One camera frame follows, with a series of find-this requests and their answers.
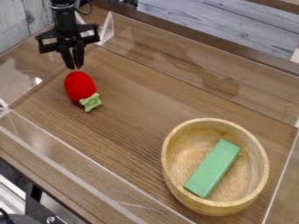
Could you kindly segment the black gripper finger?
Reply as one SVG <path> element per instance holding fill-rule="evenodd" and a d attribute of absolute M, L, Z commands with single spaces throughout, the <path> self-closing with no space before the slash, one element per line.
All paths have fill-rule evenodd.
<path fill-rule="evenodd" d="M 73 59 L 77 68 L 84 64 L 84 43 L 78 41 L 73 47 Z"/>
<path fill-rule="evenodd" d="M 59 55 L 62 57 L 66 68 L 73 69 L 74 65 L 73 65 L 73 59 L 70 56 L 70 51 L 65 45 L 59 45 Z"/>

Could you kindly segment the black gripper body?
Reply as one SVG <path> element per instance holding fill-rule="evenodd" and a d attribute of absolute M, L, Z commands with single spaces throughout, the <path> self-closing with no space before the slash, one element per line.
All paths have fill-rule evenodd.
<path fill-rule="evenodd" d="M 34 37 L 39 53 L 61 52 L 76 44 L 85 46 L 100 41 L 98 25 L 80 24 L 76 20 L 78 10 L 74 2 L 76 0 L 50 0 L 53 28 Z"/>

